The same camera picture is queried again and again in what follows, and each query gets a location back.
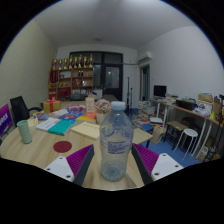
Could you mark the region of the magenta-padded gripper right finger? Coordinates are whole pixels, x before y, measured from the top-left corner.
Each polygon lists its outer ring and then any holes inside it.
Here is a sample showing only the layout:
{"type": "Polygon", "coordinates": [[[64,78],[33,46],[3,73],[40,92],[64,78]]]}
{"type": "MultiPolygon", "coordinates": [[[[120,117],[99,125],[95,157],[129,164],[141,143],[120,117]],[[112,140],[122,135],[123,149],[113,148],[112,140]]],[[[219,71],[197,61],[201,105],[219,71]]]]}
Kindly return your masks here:
{"type": "Polygon", "coordinates": [[[131,152],[145,185],[182,169],[167,153],[157,154],[135,143],[132,144],[131,152]]]}

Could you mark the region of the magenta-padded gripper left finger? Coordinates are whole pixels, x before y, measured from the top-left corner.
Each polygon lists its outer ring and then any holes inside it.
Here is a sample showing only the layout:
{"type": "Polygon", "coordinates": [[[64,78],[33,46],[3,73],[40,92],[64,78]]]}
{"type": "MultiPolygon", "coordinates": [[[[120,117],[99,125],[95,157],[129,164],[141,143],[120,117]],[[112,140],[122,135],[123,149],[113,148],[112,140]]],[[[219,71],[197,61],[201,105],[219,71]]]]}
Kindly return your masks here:
{"type": "Polygon", "coordinates": [[[86,146],[68,157],[59,156],[45,171],[81,186],[94,156],[94,145],[86,146]]]}

